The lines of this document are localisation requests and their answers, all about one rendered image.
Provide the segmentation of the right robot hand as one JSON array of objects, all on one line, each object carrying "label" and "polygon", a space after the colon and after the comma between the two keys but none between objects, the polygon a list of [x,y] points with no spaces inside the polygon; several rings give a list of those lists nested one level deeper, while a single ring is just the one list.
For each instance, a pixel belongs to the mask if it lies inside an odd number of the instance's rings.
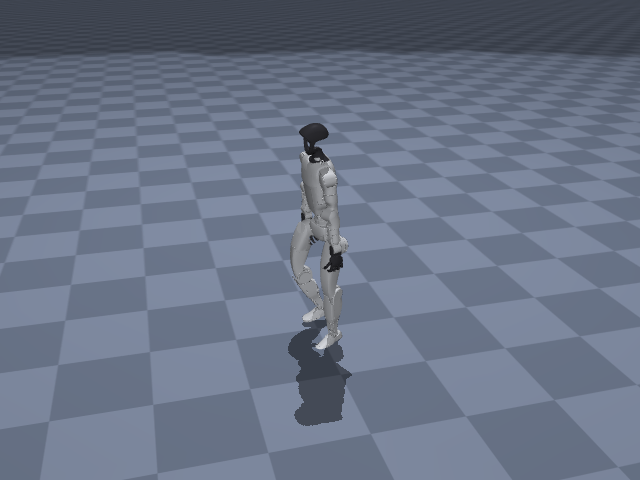
[{"label": "right robot hand", "polygon": [[[304,219],[305,219],[305,215],[304,215],[304,213],[301,213],[301,219],[302,219],[302,220],[304,220]],[[313,237],[318,241],[318,239],[317,239],[315,236],[313,236]],[[313,240],[312,236],[310,236],[310,239],[311,239],[311,241],[312,241],[313,243],[316,243],[316,242]],[[310,242],[310,244],[312,245],[312,243],[311,243],[311,242]]]}]

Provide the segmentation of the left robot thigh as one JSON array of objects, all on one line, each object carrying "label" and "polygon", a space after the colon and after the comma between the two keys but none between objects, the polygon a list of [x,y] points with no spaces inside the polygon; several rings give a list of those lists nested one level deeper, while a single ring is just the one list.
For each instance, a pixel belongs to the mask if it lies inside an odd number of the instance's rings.
[{"label": "left robot thigh", "polygon": [[[340,241],[340,245],[341,245],[341,254],[345,253],[348,249],[348,242],[344,237],[341,237],[339,235],[341,241]],[[323,290],[323,295],[326,295],[329,297],[329,300],[331,301],[331,299],[333,298],[336,288],[340,288],[339,285],[337,285],[337,280],[338,280],[338,275],[339,275],[339,270],[336,270],[335,272],[328,272],[327,270],[330,270],[330,266],[327,269],[323,269],[328,263],[329,263],[329,259],[330,259],[331,255],[330,255],[330,244],[328,242],[328,240],[324,243],[324,247],[322,250],[322,255],[321,255],[321,262],[320,262],[320,279],[321,279],[321,286],[322,286],[322,290]]]}]

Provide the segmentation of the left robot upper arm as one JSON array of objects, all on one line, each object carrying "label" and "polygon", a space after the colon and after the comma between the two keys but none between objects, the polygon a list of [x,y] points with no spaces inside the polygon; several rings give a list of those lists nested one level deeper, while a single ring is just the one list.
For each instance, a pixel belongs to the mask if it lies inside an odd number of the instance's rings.
[{"label": "left robot upper arm", "polygon": [[338,213],[337,176],[330,168],[323,168],[319,170],[319,182],[327,205],[327,208],[323,209],[321,217],[323,220],[330,222],[330,213],[332,211],[337,211]]}]

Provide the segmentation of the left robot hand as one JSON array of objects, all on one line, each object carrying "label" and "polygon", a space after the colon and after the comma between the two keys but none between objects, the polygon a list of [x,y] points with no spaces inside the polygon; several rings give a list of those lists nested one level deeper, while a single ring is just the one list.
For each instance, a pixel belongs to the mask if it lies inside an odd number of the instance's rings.
[{"label": "left robot hand", "polygon": [[323,269],[327,269],[330,266],[330,270],[327,271],[335,272],[336,270],[339,270],[340,267],[343,267],[343,258],[341,256],[341,252],[334,254],[332,246],[330,246],[330,255],[330,261]]}]

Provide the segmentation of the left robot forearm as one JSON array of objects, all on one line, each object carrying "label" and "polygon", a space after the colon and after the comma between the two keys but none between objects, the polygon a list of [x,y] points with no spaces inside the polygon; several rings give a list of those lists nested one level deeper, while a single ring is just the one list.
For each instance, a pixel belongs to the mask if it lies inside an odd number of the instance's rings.
[{"label": "left robot forearm", "polygon": [[330,222],[326,224],[328,230],[328,242],[330,246],[332,246],[334,254],[336,254],[342,250],[340,245],[341,239],[339,237],[340,218],[337,211],[332,211],[330,213],[329,220]]}]

